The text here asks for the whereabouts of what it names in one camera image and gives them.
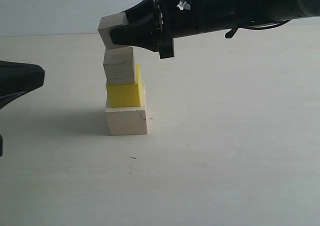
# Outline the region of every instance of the table surface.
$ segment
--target table surface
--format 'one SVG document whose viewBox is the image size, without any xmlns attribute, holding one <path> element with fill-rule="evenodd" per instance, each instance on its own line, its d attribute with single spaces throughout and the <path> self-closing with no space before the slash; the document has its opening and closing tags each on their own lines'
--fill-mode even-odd
<svg viewBox="0 0 320 226">
<path fill-rule="evenodd" d="M 135 50 L 148 135 L 108 136 L 98 34 L 0 38 L 44 86 L 0 110 L 1 226 L 317 226 L 320 28 Z"/>
</svg>

